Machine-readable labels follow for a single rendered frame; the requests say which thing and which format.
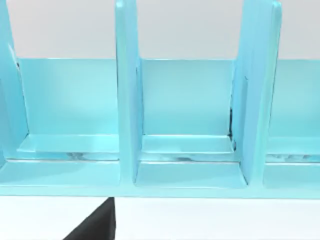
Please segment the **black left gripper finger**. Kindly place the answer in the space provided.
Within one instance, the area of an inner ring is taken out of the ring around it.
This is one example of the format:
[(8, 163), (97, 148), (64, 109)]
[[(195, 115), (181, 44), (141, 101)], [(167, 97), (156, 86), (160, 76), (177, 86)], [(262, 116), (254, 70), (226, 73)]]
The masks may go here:
[(108, 197), (63, 240), (115, 240), (115, 198)]

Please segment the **light blue rack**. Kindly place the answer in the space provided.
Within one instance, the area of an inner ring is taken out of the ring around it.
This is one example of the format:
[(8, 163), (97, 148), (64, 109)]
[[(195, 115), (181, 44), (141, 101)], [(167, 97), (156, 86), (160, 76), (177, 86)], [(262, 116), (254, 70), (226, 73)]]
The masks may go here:
[(24, 58), (0, 0), (0, 196), (320, 199), (320, 59), (279, 59), (280, 0), (244, 0), (234, 59)]

